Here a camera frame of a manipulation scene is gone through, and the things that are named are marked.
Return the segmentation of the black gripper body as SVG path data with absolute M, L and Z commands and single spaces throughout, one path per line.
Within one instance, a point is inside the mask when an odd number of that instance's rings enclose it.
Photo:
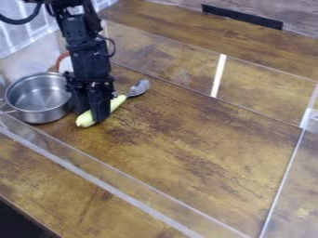
M 66 78 L 66 89 L 73 96 L 83 96 L 94 89 L 107 92 L 111 96 L 115 94 L 115 78 L 110 74 L 98 78 L 86 78 L 75 76 L 74 72 L 66 71 L 62 75 Z

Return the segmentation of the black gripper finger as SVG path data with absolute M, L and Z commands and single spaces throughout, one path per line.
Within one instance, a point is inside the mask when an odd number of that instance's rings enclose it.
M 111 99 L 114 91 L 110 88 L 94 88 L 89 92 L 94 121 L 102 122 L 111 114 Z
M 74 108 L 78 114 L 85 113 L 90 110 L 90 100 L 89 100 L 89 91 L 83 87 L 71 87 Z

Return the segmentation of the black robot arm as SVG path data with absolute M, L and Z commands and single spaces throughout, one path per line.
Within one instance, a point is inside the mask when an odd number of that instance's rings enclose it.
M 111 99 L 115 95 L 111 57 L 115 53 L 109 51 L 107 39 L 99 34 L 103 28 L 93 1 L 24 1 L 45 4 L 49 14 L 57 19 L 74 67 L 74 71 L 66 71 L 63 76 L 75 110 L 78 113 L 91 111 L 99 123 L 111 114 Z

